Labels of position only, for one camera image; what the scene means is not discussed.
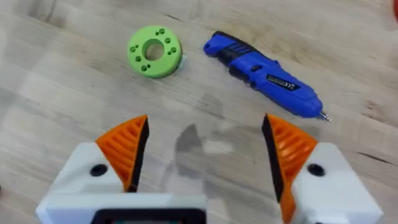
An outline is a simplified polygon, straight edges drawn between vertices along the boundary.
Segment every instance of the wooden table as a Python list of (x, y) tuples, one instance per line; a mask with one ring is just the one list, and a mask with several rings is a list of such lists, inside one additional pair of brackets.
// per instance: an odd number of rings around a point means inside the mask
[[(127, 63), (139, 28), (180, 38), (185, 66), (150, 80)], [(210, 223), (281, 223), (265, 112), (343, 151), (398, 220), (398, 23), (390, 0), (2, 0), (1, 223), (34, 209), (77, 144), (148, 114), (140, 192), (208, 196)], [(318, 93), (327, 123), (301, 119), (231, 77), (202, 46), (215, 30), (277, 59)]]

